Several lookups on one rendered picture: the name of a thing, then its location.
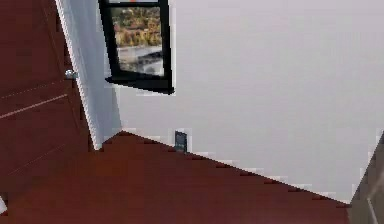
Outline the black framed window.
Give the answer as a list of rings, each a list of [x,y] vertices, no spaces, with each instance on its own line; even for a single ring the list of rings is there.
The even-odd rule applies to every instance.
[[[168,0],[98,0],[112,84],[174,92]]]

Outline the small dark wall outlet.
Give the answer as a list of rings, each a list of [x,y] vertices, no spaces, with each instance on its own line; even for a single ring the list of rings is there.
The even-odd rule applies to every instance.
[[[175,132],[175,148],[178,151],[182,151],[184,153],[187,152],[187,134],[176,131]]]

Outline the dark red room door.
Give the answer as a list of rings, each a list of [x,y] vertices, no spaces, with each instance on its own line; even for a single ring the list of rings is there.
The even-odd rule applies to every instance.
[[[0,0],[0,189],[85,149],[89,131],[55,0]]]

